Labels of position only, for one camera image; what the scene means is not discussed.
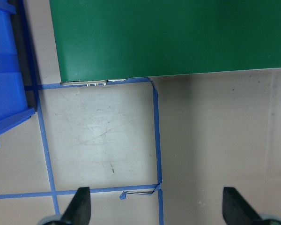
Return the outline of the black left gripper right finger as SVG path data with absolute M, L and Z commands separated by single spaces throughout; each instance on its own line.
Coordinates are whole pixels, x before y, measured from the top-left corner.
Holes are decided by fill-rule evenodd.
M 222 216 L 227 225 L 252 225 L 262 221 L 260 215 L 234 187 L 224 187 Z

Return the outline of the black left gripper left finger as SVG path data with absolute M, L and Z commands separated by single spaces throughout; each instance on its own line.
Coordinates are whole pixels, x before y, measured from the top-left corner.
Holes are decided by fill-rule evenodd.
M 91 199 L 89 187 L 77 189 L 60 222 L 63 225 L 88 225 L 91 218 Z

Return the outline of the blue bin at left arm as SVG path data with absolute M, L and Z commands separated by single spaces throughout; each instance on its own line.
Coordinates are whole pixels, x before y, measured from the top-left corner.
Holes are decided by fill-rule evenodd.
M 28 120 L 29 108 L 20 71 L 11 15 L 15 6 L 0 0 L 0 135 Z

